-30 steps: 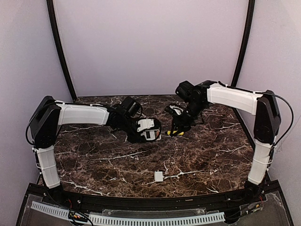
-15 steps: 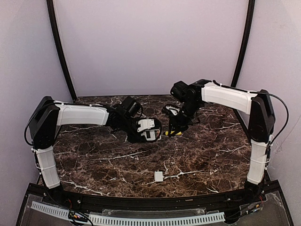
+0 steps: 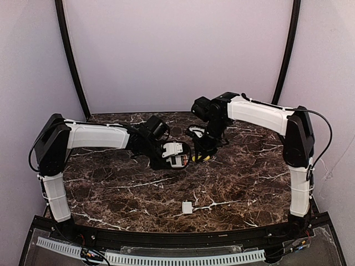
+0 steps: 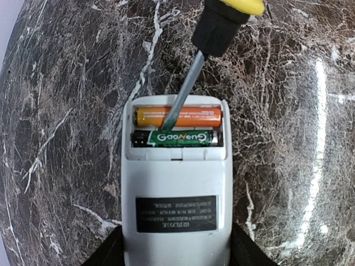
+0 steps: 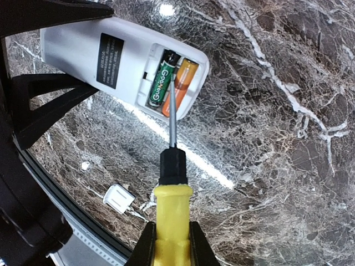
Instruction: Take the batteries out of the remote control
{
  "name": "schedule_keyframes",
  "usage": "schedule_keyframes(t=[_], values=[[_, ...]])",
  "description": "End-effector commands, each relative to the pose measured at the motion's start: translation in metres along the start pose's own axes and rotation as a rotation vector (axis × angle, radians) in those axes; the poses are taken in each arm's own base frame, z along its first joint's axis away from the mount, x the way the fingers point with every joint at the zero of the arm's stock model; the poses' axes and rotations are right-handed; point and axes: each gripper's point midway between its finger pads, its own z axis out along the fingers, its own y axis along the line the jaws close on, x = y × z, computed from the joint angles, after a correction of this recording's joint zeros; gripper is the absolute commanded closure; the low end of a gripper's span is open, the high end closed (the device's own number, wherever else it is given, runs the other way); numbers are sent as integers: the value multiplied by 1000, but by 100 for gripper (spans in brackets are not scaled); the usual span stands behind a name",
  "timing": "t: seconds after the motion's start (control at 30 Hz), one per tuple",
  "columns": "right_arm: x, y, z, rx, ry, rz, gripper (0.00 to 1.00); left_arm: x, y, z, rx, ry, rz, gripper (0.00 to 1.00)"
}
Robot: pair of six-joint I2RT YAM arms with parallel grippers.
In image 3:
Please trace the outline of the yellow handled screwdriver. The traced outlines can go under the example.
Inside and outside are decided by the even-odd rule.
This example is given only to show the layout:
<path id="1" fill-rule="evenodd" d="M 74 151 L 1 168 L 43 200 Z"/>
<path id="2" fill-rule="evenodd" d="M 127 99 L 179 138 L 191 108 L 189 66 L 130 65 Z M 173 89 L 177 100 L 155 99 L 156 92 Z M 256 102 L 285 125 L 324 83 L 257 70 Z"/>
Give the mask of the yellow handled screwdriver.
<path id="1" fill-rule="evenodd" d="M 199 155 L 198 157 L 192 156 L 192 161 L 196 163 L 210 161 L 210 160 L 211 160 L 211 156 L 206 156 L 204 158 L 202 158 L 201 155 Z"/>

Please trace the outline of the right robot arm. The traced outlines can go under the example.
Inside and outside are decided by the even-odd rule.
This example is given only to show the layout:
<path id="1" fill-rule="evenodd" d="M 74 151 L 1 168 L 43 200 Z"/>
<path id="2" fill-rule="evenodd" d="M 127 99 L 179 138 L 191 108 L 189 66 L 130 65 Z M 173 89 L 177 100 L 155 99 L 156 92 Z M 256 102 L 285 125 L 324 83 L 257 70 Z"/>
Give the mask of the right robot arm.
<path id="1" fill-rule="evenodd" d="M 282 156 L 291 175 L 291 204 L 286 236 L 299 237 L 311 219 L 311 194 L 314 188 L 313 170 L 315 135 L 310 114 L 303 106 L 287 108 L 248 98 L 246 94 L 226 92 L 210 100 L 196 99 L 191 112 L 206 126 L 191 125 L 186 130 L 192 138 L 195 162 L 217 153 L 229 142 L 225 130 L 234 121 L 248 122 L 274 131 L 283 144 Z"/>

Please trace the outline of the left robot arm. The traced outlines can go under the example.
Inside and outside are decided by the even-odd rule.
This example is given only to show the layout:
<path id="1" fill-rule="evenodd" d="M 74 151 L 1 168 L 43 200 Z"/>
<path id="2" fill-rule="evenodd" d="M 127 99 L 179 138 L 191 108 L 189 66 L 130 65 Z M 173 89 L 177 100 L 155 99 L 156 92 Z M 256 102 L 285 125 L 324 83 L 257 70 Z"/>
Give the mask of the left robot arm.
<path id="1" fill-rule="evenodd" d="M 61 223 L 72 217 L 63 183 L 63 172 L 72 149 L 129 150 L 134 156 L 144 155 L 161 163 L 162 136 L 169 130 L 167 124 L 155 115 L 141 124 L 120 125 L 66 120 L 61 114 L 53 114 L 28 155 L 36 158 L 37 165 L 30 168 L 39 174 L 52 218 Z"/>

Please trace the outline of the white battery cover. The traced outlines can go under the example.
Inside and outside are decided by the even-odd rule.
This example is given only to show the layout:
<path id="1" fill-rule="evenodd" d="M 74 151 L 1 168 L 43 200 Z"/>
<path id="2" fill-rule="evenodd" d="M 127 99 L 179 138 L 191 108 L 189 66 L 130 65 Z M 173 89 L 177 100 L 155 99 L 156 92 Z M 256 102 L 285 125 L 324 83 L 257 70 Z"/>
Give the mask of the white battery cover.
<path id="1" fill-rule="evenodd" d="M 193 214 L 192 202 L 190 202 L 190 201 L 182 202 L 182 213 L 183 214 Z"/>

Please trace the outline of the white remote control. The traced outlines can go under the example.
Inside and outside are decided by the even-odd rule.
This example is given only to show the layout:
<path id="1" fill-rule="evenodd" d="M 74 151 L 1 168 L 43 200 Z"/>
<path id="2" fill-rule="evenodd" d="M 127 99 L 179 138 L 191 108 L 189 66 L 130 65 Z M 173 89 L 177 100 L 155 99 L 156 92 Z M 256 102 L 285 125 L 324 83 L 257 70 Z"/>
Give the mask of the white remote control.
<path id="1" fill-rule="evenodd" d="M 183 169 L 186 166 L 183 166 L 181 164 L 181 156 L 183 155 L 175 155 L 175 156 L 170 156 L 168 159 L 166 159 L 166 162 L 171 166 L 173 169 Z"/>

